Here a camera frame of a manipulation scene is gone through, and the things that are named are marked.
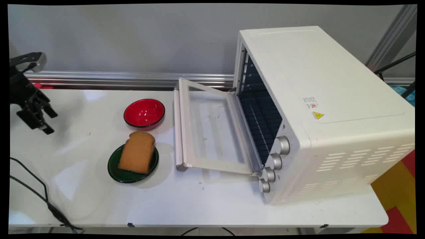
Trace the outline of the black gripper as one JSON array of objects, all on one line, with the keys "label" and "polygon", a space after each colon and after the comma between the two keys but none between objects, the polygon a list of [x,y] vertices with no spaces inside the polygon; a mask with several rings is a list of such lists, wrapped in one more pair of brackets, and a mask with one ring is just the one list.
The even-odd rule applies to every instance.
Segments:
[{"label": "black gripper", "polygon": [[24,70],[18,70],[17,67],[10,67],[10,104],[17,104],[25,107],[27,102],[34,103],[34,107],[25,107],[16,114],[24,121],[30,129],[39,129],[49,135],[55,130],[46,122],[43,112],[47,113],[50,118],[56,118],[58,114],[50,105],[50,99],[39,94],[36,88],[24,75],[28,70],[32,70],[34,66],[28,66]]}]

